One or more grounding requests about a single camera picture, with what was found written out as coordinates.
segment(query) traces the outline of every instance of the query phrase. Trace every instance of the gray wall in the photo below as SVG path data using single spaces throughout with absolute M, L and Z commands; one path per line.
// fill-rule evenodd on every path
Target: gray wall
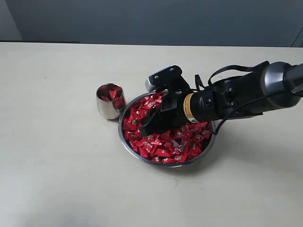
M 289 46 L 303 0 L 7 0 L 24 40 Z M 303 37 L 296 43 L 300 45 Z
M 0 40 L 22 40 L 5 0 L 0 0 Z

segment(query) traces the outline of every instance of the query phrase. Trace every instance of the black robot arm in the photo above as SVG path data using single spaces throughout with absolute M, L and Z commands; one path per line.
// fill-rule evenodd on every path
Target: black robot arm
M 211 82 L 215 75 L 227 70 L 250 73 Z M 178 75 L 175 76 L 172 74 L 173 71 L 169 71 L 169 78 L 177 78 L 173 82 L 174 91 L 170 89 L 163 97 L 161 106 L 142 120 L 143 126 L 140 131 L 143 136 L 163 133 L 187 123 L 222 119 L 213 132 L 217 134 L 227 119 L 250 118 L 267 111 L 289 108 L 295 106 L 303 97 L 303 64 L 291 66 L 285 62 L 269 64 L 266 61 L 255 67 L 227 66 L 215 72 L 206 87 L 196 75 L 197 89 L 189 89 L 181 76 L 181 69 L 176 70 Z M 176 89 L 179 82 L 182 89 Z

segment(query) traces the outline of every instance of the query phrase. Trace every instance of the candy wrapper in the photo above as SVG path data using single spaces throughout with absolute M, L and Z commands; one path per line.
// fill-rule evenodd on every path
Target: candy wrapper
M 115 98 L 117 91 L 110 92 L 110 95 Z M 123 121 L 125 140 L 135 152 L 157 163 L 182 163 L 198 156 L 203 152 L 201 143 L 212 135 L 211 130 L 207 129 L 207 122 L 187 124 L 148 137 L 140 134 L 140 120 L 161 104 L 162 96 L 158 93 L 145 96 L 130 108 L 130 116 Z

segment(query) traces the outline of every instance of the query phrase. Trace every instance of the stainless steel bowl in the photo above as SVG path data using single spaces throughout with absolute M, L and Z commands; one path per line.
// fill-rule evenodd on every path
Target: stainless steel bowl
M 120 137 L 120 139 L 121 139 L 124 147 L 128 150 L 129 153 L 131 153 L 137 159 L 139 159 L 139 160 L 141 160 L 141 161 L 143 161 L 145 163 L 148 163 L 148 164 L 152 164 L 152 165 L 155 165 L 155 166 L 166 167 L 166 168 L 174 168 L 174 167 L 185 166 L 185 165 L 193 163 L 193 162 L 197 161 L 198 159 L 202 158 L 210 150 L 210 148 L 213 146 L 214 140 L 215 140 L 215 135 L 211 135 L 211 138 L 210 138 L 210 141 L 209 141 L 207 147 L 205 147 L 204 150 L 203 150 L 203 152 L 201 154 L 199 154 L 198 156 L 196 156 L 193 159 L 188 160 L 186 162 L 182 162 L 182 163 L 168 163 L 168 164 L 157 163 L 157 162 L 153 162 L 153 161 L 150 161 L 150 160 L 147 160 L 147 159 L 143 158 L 142 156 L 140 156 L 139 154 L 137 154 L 135 151 L 133 151 L 133 149 L 130 147 L 130 145 L 125 141 L 124 132 L 123 132 L 123 129 L 122 129 L 123 119 L 126 118 L 126 117 L 128 117 L 130 115 L 130 107 L 131 106 L 133 106 L 141 98 L 143 98 L 143 97 L 145 97 L 147 95 L 151 95 L 151 94 L 154 94 L 154 92 L 150 92 L 150 93 L 146 93 L 146 94 L 143 94 L 141 96 L 138 96 L 133 101 L 131 101 L 126 106 L 126 108 L 123 110 L 123 112 L 121 113 L 120 118 L 119 118 L 118 132 L 119 132 L 119 137 Z M 213 130 L 215 130 L 215 122 L 212 122 L 212 126 L 213 126 Z

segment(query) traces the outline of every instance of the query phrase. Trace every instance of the bowl rim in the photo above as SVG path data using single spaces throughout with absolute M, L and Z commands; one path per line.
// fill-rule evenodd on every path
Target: bowl rim
M 152 95 L 152 94 L 155 94 L 155 92 L 148 92 L 148 93 L 145 93 L 145 94 L 142 94 L 138 97 L 136 97 L 135 99 L 133 99 L 129 104 L 127 104 L 127 106 L 124 108 L 124 110 L 122 111 L 120 117 L 119 117 L 119 124 L 118 124 L 118 134 L 119 134 L 119 137 L 120 137 L 120 140 L 123 144 L 123 146 L 126 148 L 126 150 L 131 153 L 135 158 L 145 162 L 145 163 L 148 163 L 148 164 L 151 164 L 151 165 L 154 165 L 154 166 L 161 166 L 161 167 L 166 167 L 166 168 L 175 168 L 175 167 L 180 167 L 180 166 L 185 166 L 185 165 L 188 165 L 188 164 L 191 164 L 197 160 L 199 160 L 200 158 L 202 158 L 204 155 L 206 155 L 208 153 L 208 151 L 210 150 L 210 148 L 213 146 L 214 144 L 214 140 L 215 140 L 215 135 L 212 134 L 212 137 L 211 137 L 211 140 L 209 141 L 209 144 L 207 145 L 207 147 L 204 149 L 204 151 L 199 154 L 198 156 L 194 157 L 193 159 L 190 159 L 188 161 L 185 161 L 185 162 L 182 162 L 182 163 L 158 163 L 158 162 L 153 162 L 153 161 L 150 161 L 144 157 L 142 157 L 141 155 L 137 154 L 135 151 L 133 151 L 133 149 L 127 144 L 125 138 L 124 138 L 124 134 L 123 134 L 123 128 L 122 128 L 122 124 L 123 124 L 123 118 L 124 118 L 124 115 L 125 113 L 127 112 L 127 110 L 136 102 L 138 101 L 139 99 L 147 96 L 147 95 Z M 213 130 L 215 130 L 215 122 L 212 121 L 212 128 Z

